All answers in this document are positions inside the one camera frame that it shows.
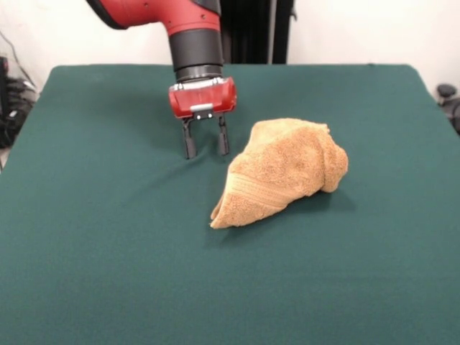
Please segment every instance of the red gripper housing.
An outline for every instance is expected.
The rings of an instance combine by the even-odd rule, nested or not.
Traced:
[[[236,106],[236,86],[232,77],[204,87],[183,85],[182,88],[172,86],[169,90],[170,105],[178,119],[193,117],[195,112],[205,109],[213,113],[233,111]]]

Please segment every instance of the black cable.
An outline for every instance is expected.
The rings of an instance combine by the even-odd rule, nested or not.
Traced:
[[[25,69],[21,66],[21,63],[19,62],[19,58],[17,57],[17,54],[16,54],[16,49],[14,48],[14,45],[13,43],[8,40],[8,38],[5,36],[5,34],[0,30],[0,37],[4,39],[4,41],[10,46],[11,48],[11,51],[13,52],[13,57],[14,57],[14,60],[16,61],[16,64],[18,65],[19,69],[21,70],[22,74],[24,74],[24,76],[26,77],[26,79],[29,81],[29,83],[32,84],[32,86],[34,88],[36,88],[36,85],[34,84],[34,82],[32,81],[32,79],[30,78],[29,74],[25,71]]]

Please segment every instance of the green tablecloth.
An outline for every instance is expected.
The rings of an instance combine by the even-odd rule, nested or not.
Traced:
[[[184,160],[168,66],[54,69],[0,177],[0,344],[458,344],[460,143],[407,66],[229,66]],[[255,121],[327,122],[336,193],[209,216]]]

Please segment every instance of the brown towel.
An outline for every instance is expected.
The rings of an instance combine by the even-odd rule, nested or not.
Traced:
[[[257,122],[229,166],[211,227],[244,226],[320,190],[334,192],[349,161],[329,132],[327,124],[299,119]]]

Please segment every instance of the towel fold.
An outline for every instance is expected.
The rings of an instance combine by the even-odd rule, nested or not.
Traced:
[[[300,119],[257,122],[243,152],[229,166],[211,227],[245,226],[320,190],[332,193],[348,164],[327,124]]]

